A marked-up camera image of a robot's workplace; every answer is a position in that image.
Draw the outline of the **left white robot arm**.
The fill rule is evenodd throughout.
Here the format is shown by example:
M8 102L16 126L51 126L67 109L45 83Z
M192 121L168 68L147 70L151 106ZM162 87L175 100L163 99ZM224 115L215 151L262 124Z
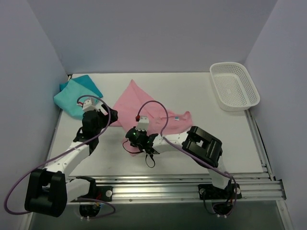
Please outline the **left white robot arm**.
M68 148L69 153L53 160L43 169L30 173L25 197L25 210L52 217L59 217L66 205L74 200L95 202L92 207L80 207L82 216L95 217L104 193L97 187L94 178L77 176L69 180L71 172L87 157L99 143L98 135L108 124L117 121L118 113L105 105L107 112L90 110L83 114L82 127L77 131Z

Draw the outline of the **pink t shirt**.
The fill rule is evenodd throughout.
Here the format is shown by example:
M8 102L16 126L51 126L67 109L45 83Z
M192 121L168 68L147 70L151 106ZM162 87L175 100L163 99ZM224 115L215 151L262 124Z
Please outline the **pink t shirt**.
M130 81L128 87L116 101L113 109L118 111L118 120L112 126L122 127L126 133L131 128L136 128L141 115L149 119L147 135L179 134L190 130L193 126L189 111L177 114L166 109L133 80Z

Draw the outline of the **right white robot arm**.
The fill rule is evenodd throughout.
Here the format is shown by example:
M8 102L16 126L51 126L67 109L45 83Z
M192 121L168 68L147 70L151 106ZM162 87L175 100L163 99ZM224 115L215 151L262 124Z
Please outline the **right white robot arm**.
M198 126L172 135L147 135L146 131L131 128L126 133L130 145L149 156L164 152L180 151L191 157L198 165L208 169L213 192L223 198L230 193L231 175L226 170L222 157L222 142Z

